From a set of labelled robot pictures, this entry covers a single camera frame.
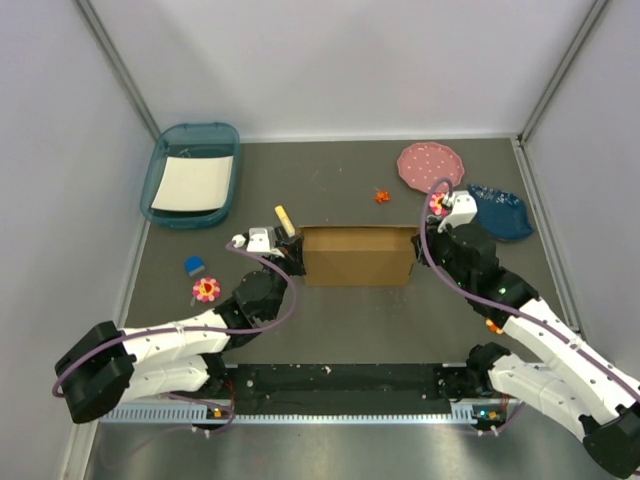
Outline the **brown cardboard box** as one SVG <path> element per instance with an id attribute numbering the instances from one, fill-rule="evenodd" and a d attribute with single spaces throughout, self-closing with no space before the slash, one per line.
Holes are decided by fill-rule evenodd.
<path id="1" fill-rule="evenodd" d="M 387 287 L 409 283 L 414 226 L 304 226 L 308 287 Z"/>

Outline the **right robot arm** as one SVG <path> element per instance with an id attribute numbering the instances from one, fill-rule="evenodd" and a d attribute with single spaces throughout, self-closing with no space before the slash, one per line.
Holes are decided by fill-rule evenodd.
<path id="1" fill-rule="evenodd" d="M 469 355 L 466 380 L 476 394 L 515 397 L 563 426 L 594 462 L 626 479 L 639 472 L 639 381 L 598 354 L 539 292 L 500 264 L 493 240 L 476 224 L 423 223 L 417 260 L 462 295 L 494 333 L 536 355 L 536 368 L 495 343 Z"/>

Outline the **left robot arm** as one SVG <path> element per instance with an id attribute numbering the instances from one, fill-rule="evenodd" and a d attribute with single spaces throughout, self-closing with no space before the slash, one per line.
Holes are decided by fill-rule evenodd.
<path id="1" fill-rule="evenodd" d="M 65 401 L 76 424 L 97 420 L 123 403 L 226 387 L 224 352 L 246 345 L 291 315 L 281 309 L 293 281 L 306 273 L 304 237 L 283 228 L 252 228 L 236 235 L 228 251 L 260 263 L 230 296 L 192 317 L 138 329 L 112 321 L 96 324 L 55 364 L 54 397 Z"/>

